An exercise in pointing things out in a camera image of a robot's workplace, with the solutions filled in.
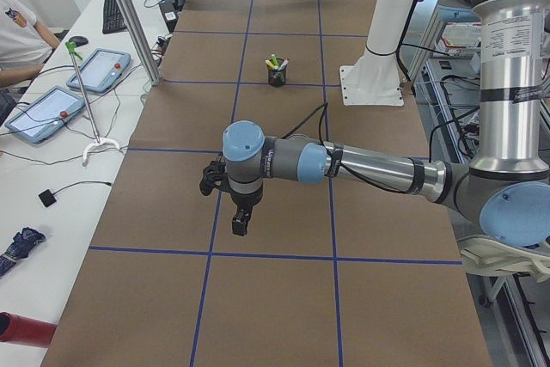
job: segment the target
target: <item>white t-shirt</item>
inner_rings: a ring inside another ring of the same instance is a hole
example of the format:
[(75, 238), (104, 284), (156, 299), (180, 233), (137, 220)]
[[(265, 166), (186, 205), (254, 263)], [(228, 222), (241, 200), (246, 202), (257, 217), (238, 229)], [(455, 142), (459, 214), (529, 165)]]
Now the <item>white t-shirt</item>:
[(0, 0), (0, 70), (43, 63), (52, 52), (34, 29), (36, 15), (17, 0)]

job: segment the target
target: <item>table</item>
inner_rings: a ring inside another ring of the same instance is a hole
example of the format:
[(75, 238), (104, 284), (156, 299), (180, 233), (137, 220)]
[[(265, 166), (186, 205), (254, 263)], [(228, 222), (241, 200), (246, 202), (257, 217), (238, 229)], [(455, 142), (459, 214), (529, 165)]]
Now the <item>table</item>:
[[(266, 180), (241, 238), (229, 196), (199, 192), (228, 123), (282, 136), (326, 101), (327, 139), (426, 156), (410, 91), (343, 105), (375, 3), (186, 1), (43, 367), (491, 365), (441, 205)], [(290, 58), (279, 89), (271, 53)]]
[[(133, 1), (146, 38), (150, 45), (154, 45), (158, 36), (167, 34), (166, 24), (158, 8), (147, 9), (143, 5), (144, 0)], [(148, 4), (154, 4), (154, 0), (150, 0)], [(103, 47), (129, 52), (130, 66), (139, 64), (127, 31), (108, 35), (101, 33), (102, 10), (103, 0), (91, 0), (66, 39), (72, 35), (84, 35), (89, 39), (86, 46), (77, 49), (84, 58), (96, 48)], [(70, 64), (70, 56), (61, 45), (44, 70), (64, 64)], [(64, 86), (71, 73), (72, 70), (54, 70), (39, 76), (21, 101), (34, 101), (52, 86)], [(94, 103), (92, 107), (100, 132), (107, 132), (119, 105), (109, 137), (126, 146), (142, 112), (140, 96), (146, 89), (149, 89), (148, 77), (143, 67), (139, 67), (117, 87), (118, 98), (111, 92)], [(90, 94), (90, 98), (93, 101), (96, 96)], [(69, 126), (92, 135), (91, 125), (83, 115), (78, 115)], [(66, 129), (37, 146), (26, 144), (10, 135), (0, 137), (0, 149), (44, 162), (81, 156), (80, 159), (53, 166), (39, 165), (7, 155), (0, 156), (3, 221), (0, 227), (0, 244), (3, 248), (7, 247), (14, 234), (26, 226), (35, 228), (47, 238), (27, 259), (0, 278), (1, 311), (58, 322), (110, 187), (72, 187), (59, 193), (58, 202), (47, 209), (40, 203), (38, 193), (47, 188), (56, 190), (80, 180), (114, 181), (124, 153), (108, 151), (93, 155), (88, 166), (83, 167), (82, 153), (90, 142), (90, 138)], [(39, 365), (45, 353), (44, 349), (0, 344), (0, 360), (6, 365)]]

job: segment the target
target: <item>white table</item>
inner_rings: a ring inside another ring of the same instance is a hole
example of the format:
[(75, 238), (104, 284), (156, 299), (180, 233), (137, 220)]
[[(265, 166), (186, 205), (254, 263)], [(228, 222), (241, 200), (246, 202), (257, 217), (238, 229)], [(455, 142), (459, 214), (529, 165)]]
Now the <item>white table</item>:
[[(146, 9), (143, 6), (144, 0), (133, 1), (146, 38), (152, 46), (158, 36), (168, 32), (164, 20), (158, 8)], [(148, 4), (155, 4), (155, 0), (150, 0)], [(129, 52), (131, 67), (139, 64), (127, 31), (108, 35), (101, 33), (102, 10), (103, 0), (92, 0), (70, 30), (69, 37), (83, 35), (89, 39), (86, 46), (77, 49), (79, 53), (86, 58), (96, 48), (104, 47)], [(45, 70), (63, 64), (70, 64), (70, 56), (65, 46), (61, 45), (48, 61)], [(51, 87), (64, 86), (72, 73), (72, 70), (55, 70), (38, 77), (21, 101), (34, 101)], [(122, 146), (128, 144), (138, 122), (143, 108), (140, 95), (147, 85), (145, 70), (139, 67), (117, 87), (121, 103), (109, 137), (116, 139)], [(92, 105), (102, 136), (111, 124), (117, 105), (117, 97), (113, 92)], [(84, 114), (85, 111), (74, 118), (69, 126), (91, 136), (91, 125)], [(0, 128), (0, 133), (6, 131), (3, 126)], [(81, 156), (84, 148), (91, 142), (90, 138), (63, 128), (40, 145), (26, 144), (10, 135), (1, 136), (0, 149), (19, 156), (53, 162)], [(58, 202), (49, 208), (41, 204), (38, 194), (47, 188), (55, 191), (81, 180), (113, 182), (123, 158), (123, 153), (111, 150), (92, 155), (88, 165), (84, 167), (81, 157), (74, 161), (45, 166), (12, 156), (0, 156), (3, 223), (0, 226), (1, 252), (11, 243), (14, 234), (24, 227), (34, 228), (46, 235), (46, 242), (0, 278), (0, 311), (58, 322), (107, 201), (110, 187), (89, 184), (69, 188), (56, 195)], [(1, 365), (38, 366), (45, 354), (46, 349), (0, 344)]]

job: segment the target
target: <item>computer mouse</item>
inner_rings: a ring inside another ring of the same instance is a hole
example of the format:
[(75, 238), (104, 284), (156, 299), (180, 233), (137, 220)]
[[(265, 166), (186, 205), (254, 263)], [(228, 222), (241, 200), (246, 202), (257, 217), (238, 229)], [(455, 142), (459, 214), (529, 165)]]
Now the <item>computer mouse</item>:
[(88, 44), (88, 39), (86, 39), (84, 36), (73, 36), (69, 39), (69, 42), (75, 42), (76, 47), (84, 46)]

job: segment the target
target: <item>tablet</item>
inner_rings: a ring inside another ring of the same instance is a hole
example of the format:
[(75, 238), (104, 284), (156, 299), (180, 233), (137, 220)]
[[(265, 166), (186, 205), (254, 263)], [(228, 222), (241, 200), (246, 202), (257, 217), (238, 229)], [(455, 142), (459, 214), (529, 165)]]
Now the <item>tablet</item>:
[[(114, 85), (128, 64), (130, 64), (129, 53), (95, 49), (80, 66), (84, 88), (90, 92), (104, 94)], [(70, 77), (67, 86), (80, 89), (76, 74)]]
[(81, 96), (56, 86), (21, 109), (5, 126), (17, 137), (37, 144), (51, 137), (83, 107), (84, 99)]

